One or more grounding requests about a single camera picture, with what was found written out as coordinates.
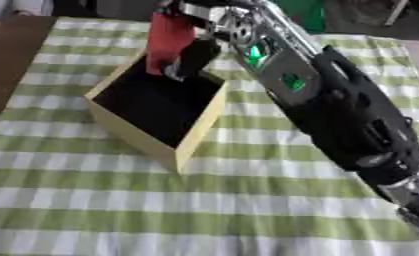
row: red object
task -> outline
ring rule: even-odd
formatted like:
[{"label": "red object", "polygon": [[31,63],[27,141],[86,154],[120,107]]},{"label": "red object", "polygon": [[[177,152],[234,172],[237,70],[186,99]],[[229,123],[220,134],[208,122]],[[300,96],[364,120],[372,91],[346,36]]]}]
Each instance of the red object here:
[{"label": "red object", "polygon": [[147,45],[147,73],[161,75],[161,67],[173,63],[194,39],[194,26],[185,16],[153,14]]}]

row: green checkered tablecloth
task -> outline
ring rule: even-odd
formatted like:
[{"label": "green checkered tablecloth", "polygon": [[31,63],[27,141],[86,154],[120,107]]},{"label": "green checkered tablecloth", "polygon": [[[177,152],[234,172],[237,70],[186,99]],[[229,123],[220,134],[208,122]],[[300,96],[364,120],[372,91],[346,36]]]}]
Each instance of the green checkered tablecloth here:
[{"label": "green checkered tablecloth", "polygon": [[[0,255],[419,256],[394,206],[327,161],[231,58],[224,114],[174,175],[103,131],[83,95],[149,25],[60,19],[0,116]],[[419,78],[396,40],[338,47],[419,132]]]}]

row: green light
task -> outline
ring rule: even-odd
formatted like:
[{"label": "green light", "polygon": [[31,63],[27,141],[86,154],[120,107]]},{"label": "green light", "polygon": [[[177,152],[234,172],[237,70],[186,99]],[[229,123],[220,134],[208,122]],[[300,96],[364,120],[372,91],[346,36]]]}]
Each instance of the green light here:
[{"label": "green light", "polygon": [[282,81],[292,91],[297,91],[305,86],[305,82],[295,74],[283,75]]},{"label": "green light", "polygon": [[260,58],[263,57],[263,54],[260,52],[259,47],[255,45],[255,46],[251,47],[251,51],[250,51],[249,56],[251,58],[260,59]]},{"label": "green light", "polygon": [[259,66],[260,60],[265,57],[263,52],[261,51],[260,46],[254,45],[249,50],[248,56],[246,56],[246,62],[251,64],[254,67]]}]

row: table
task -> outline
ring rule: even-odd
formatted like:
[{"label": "table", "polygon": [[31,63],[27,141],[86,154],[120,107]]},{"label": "table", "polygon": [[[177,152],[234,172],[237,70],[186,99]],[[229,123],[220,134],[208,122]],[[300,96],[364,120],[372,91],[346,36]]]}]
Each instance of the table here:
[{"label": "table", "polygon": [[[0,115],[0,254],[413,255],[419,236],[296,131],[224,46],[228,104],[183,175],[91,119],[82,95],[149,25],[60,19]],[[322,36],[414,117],[419,77],[396,40]]]},{"label": "table", "polygon": [[56,18],[15,16],[0,28],[0,113]]}]

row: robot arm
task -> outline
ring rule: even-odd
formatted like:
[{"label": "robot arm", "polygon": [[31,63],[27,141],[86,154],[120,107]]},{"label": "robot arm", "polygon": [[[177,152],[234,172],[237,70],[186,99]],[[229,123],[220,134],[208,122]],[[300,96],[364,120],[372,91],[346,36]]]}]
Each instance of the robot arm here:
[{"label": "robot arm", "polygon": [[[418,137],[412,119],[367,75],[331,46],[322,48],[267,0],[169,1],[163,8],[205,28],[207,35],[200,39],[205,43],[227,41],[238,63],[329,159],[397,204],[398,214],[419,231]],[[185,56],[192,47],[210,49],[191,44],[181,64],[195,59]],[[184,78],[203,64],[180,73],[184,65],[175,63],[164,74]]]}]

